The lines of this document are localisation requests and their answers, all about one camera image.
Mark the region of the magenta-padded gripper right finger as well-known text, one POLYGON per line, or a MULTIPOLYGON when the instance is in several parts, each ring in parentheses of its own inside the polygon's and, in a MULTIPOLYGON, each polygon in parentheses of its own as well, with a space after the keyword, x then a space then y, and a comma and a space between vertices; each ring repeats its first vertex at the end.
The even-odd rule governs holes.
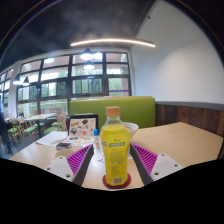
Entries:
POLYGON ((144 185, 183 169, 182 165, 167 154, 155 154, 135 144, 130 145, 130 155, 134 159, 144 185))

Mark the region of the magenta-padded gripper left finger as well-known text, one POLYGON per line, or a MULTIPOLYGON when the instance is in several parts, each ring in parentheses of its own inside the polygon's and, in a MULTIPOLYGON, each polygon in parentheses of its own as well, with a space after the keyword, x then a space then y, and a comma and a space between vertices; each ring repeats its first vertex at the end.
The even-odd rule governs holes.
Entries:
POLYGON ((90 144, 73 152, 67 157, 57 157, 45 168, 45 170, 81 186, 93 155, 94 148, 93 145, 90 144))

